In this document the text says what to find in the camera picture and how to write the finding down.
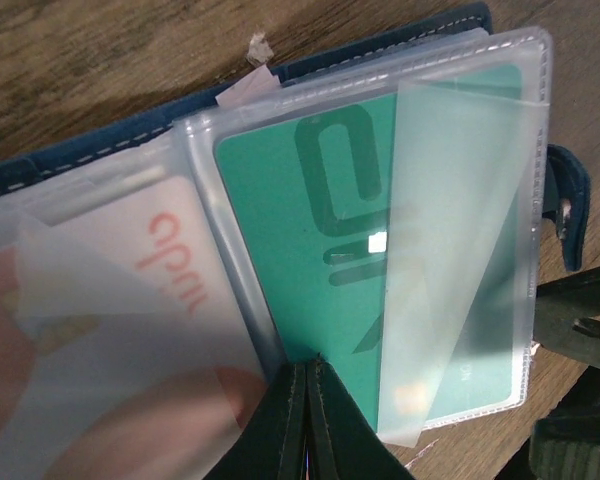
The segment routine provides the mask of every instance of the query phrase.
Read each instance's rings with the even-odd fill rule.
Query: wooden table
[[[455,0],[0,0],[0,161],[66,139],[250,69],[264,31],[274,63],[421,19]],[[600,264],[600,1],[493,0],[496,31],[541,25],[554,37],[550,140],[588,167],[593,199],[585,266]],[[551,228],[541,279],[565,274]],[[426,432],[418,479],[493,478],[584,366],[542,351],[516,410]]]

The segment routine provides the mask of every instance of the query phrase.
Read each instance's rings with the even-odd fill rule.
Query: green card
[[[519,98],[521,79],[516,67],[504,66],[453,85]],[[287,356],[301,361],[322,354],[373,427],[386,257],[382,251],[373,253],[369,237],[387,230],[395,109],[396,94],[385,94],[225,138],[215,151]],[[497,271],[490,274],[496,279],[512,273],[515,259],[515,212],[509,217],[510,228],[497,247]],[[473,381],[491,382],[489,401],[511,391],[513,314],[485,308],[472,310],[456,348],[461,358],[454,354],[440,390],[445,398],[467,389],[462,378],[467,378],[466,363],[475,364],[474,352],[493,348],[504,355],[494,364],[475,364]],[[493,335],[480,334],[477,346],[465,341],[478,339],[476,332],[483,328],[493,328]],[[485,375],[475,371],[483,366]],[[475,397],[463,397],[457,405],[450,398],[436,400],[432,414],[479,406],[486,394],[476,392]]]

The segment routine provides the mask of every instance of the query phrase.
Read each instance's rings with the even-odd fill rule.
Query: card
[[[462,82],[471,92],[520,95],[513,66]],[[287,355],[292,361],[323,355],[373,427],[386,273],[385,248],[377,244],[386,241],[388,227],[395,113],[396,95],[385,94],[236,134],[219,140],[215,150]],[[498,247],[501,266],[493,267],[504,275],[512,273],[515,259],[516,218],[513,208]],[[435,221],[444,219],[414,218],[400,234],[426,242],[417,222]],[[478,298],[490,288],[484,282]],[[445,399],[430,419],[509,398],[514,297],[511,284],[503,289],[506,311],[473,309],[440,389]],[[472,339],[478,337],[476,346]]]
[[[14,248],[0,251],[0,478],[202,478],[266,387],[193,184],[171,178],[44,233],[185,313],[23,317],[30,287]]]

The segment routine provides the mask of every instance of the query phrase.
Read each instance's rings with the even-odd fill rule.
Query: torn paper
[[[254,67],[264,65],[273,58],[273,50],[269,42],[264,38],[264,32],[257,32],[251,37],[249,42],[249,51],[247,52],[247,61]]]

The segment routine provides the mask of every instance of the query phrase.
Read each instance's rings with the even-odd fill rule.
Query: transparent plastic sleeve
[[[542,138],[548,104],[486,87],[399,87],[378,411],[391,443],[417,441]]]
[[[202,479],[264,393],[172,139],[0,198],[0,478]]]

